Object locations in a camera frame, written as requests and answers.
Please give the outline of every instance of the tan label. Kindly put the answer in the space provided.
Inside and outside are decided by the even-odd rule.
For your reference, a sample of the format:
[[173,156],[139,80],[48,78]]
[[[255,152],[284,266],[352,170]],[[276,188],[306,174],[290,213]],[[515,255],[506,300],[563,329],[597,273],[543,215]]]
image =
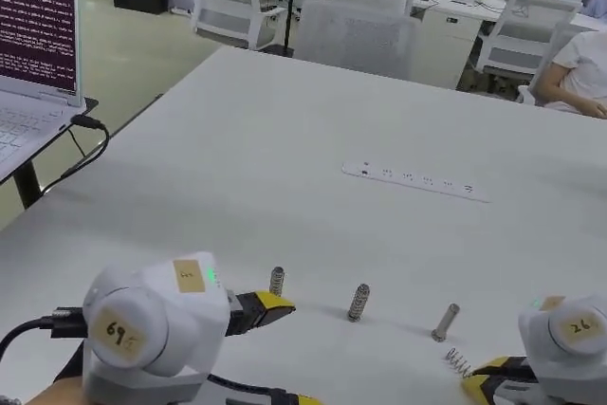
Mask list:
[[562,322],[561,331],[569,343],[577,343],[605,334],[603,323],[593,313],[582,313]]
[[180,293],[205,292],[205,281],[196,260],[174,260],[173,265]]
[[565,300],[564,296],[549,296],[543,301],[543,304],[542,304],[542,307],[540,307],[540,310],[543,312],[547,312],[549,310],[554,310],[559,305],[561,305],[564,300]]
[[93,323],[91,336],[127,360],[136,359],[145,344],[145,336],[109,308]]

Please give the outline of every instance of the laptop screen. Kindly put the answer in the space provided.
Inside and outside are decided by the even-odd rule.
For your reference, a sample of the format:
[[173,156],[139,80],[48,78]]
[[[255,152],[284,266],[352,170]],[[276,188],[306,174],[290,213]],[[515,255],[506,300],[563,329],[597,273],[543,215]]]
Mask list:
[[74,92],[74,0],[0,0],[0,76]]

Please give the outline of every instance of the office chair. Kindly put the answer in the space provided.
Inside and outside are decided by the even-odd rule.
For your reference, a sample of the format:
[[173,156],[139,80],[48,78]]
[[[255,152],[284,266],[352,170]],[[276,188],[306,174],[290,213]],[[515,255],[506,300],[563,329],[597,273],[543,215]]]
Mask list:
[[553,33],[581,9],[568,0],[508,0],[497,24],[482,40],[474,69],[479,73],[531,80]]
[[538,96],[536,93],[536,87],[540,81],[542,73],[550,66],[552,60],[557,54],[559,54],[561,49],[563,49],[571,41],[571,39],[579,33],[580,29],[572,26],[564,26],[557,29],[556,33],[552,35],[552,40],[550,40],[548,50],[543,55],[542,61],[540,62],[531,83],[529,83],[529,85],[519,85],[519,98],[517,99],[518,103],[532,105],[537,104]]
[[[191,27],[229,38],[245,40],[249,49],[259,50],[281,43],[285,33],[286,9],[262,9],[260,0],[193,0]],[[266,22],[276,19],[276,28]]]
[[421,22],[335,0],[305,0],[293,57],[408,80]]

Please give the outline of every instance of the table leg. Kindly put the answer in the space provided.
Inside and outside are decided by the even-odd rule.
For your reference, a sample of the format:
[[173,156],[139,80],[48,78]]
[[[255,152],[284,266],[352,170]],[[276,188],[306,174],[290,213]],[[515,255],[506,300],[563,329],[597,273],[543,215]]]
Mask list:
[[286,30],[285,30],[285,45],[283,46],[283,56],[287,55],[288,52],[288,38],[291,34],[291,15],[293,13],[293,0],[288,0],[288,7],[286,8]]
[[42,196],[34,164],[30,161],[13,175],[24,209],[30,208]]

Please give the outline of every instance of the hand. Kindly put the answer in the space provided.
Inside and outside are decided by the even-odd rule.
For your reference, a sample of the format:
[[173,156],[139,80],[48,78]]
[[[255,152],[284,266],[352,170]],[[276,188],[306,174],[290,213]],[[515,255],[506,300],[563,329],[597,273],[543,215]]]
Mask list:
[[607,119],[607,108],[598,101],[585,100],[575,106],[584,116],[597,119]]

